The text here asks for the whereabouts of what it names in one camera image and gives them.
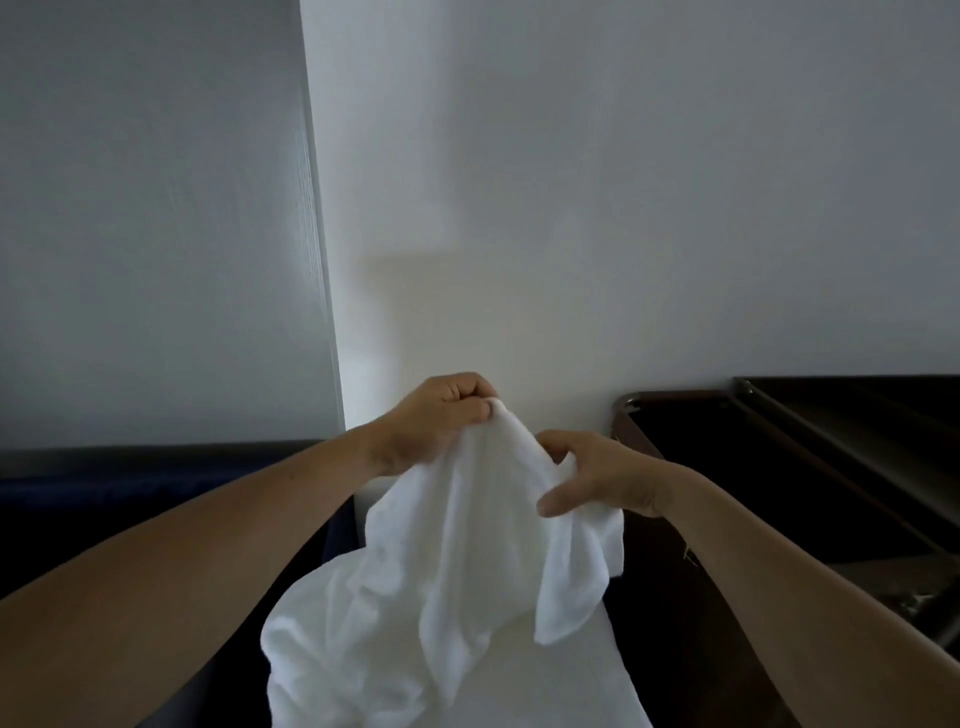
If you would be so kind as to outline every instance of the finger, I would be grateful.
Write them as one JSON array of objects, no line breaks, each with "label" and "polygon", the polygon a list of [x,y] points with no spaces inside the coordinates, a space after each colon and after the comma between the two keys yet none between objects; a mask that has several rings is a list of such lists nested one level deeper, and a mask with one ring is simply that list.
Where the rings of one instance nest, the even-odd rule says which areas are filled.
[{"label": "finger", "polygon": [[476,372],[437,376],[433,381],[446,390],[443,392],[444,401],[463,400],[467,397],[497,397],[493,385]]},{"label": "finger", "polygon": [[582,478],[575,477],[545,493],[537,501],[537,513],[551,519],[569,513],[589,500],[589,486]]},{"label": "finger", "polygon": [[460,429],[467,425],[476,425],[490,418],[492,408],[490,403],[480,397],[467,397],[465,400],[451,402],[444,405],[447,416],[447,426],[451,429]]},{"label": "finger", "polygon": [[573,449],[570,435],[575,434],[561,429],[546,429],[537,434],[537,442],[549,453],[555,462],[561,462]]}]

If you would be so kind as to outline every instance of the right hand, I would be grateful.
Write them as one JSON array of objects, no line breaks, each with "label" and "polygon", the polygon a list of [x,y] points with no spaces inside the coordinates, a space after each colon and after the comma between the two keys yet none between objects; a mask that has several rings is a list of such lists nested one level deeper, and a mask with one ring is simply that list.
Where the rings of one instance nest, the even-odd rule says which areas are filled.
[{"label": "right hand", "polygon": [[642,516],[663,516],[673,500],[674,484],[692,474],[682,465],[631,450],[595,432],[548,429],[537,441],[554,462],[568,452],[577,458],[577,474],[545,494],[537,512],[561,516],[578,505],[598,500]]}]

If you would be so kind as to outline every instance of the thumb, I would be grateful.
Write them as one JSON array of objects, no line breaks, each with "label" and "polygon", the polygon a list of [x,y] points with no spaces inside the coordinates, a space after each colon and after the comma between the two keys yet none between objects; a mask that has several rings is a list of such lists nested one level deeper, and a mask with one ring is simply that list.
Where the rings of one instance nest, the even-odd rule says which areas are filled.
[{"label": "thumb", "polygon": [[454,429],[485,422],[492,413],[490,403],[481,397],[466,397],[451,402],[445,409],[448,424]]},{"label": "thumb", "polygon": [[575,477],[543,494],[537,501],[537,513],[551,519],[569,513],[588,500],[590,497],[587,482],[581,477]]}]

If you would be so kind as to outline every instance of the wall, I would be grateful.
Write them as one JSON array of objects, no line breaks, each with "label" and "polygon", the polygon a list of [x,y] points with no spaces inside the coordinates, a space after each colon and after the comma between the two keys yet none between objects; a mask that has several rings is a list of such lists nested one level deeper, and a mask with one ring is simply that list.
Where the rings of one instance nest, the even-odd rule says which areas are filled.
[{"label": "wall", "polygon": [[0,448],[337,432],[296,0],[6,6]]},{"label": "wall", "polygon": [[303,0],[348,425],[960,370],[960,9]]}]

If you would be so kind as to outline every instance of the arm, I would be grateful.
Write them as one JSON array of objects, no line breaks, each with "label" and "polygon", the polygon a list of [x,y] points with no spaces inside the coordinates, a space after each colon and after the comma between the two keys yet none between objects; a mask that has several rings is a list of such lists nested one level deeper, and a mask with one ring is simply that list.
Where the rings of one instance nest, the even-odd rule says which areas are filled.
[{"label": "arm", "polygon": [[220,648],[360,486],[490,416],[478,375],[428,379],[379,420],[194,498],[0,601],[0,725],[129,726]]},{"label": "arm", "polygon": [[783,700],[806,726],[948,726],[960,664],[703,476],[585,432],[540,443],[577,457],[544,516],[588,500],[670,521],[730,604]]}]

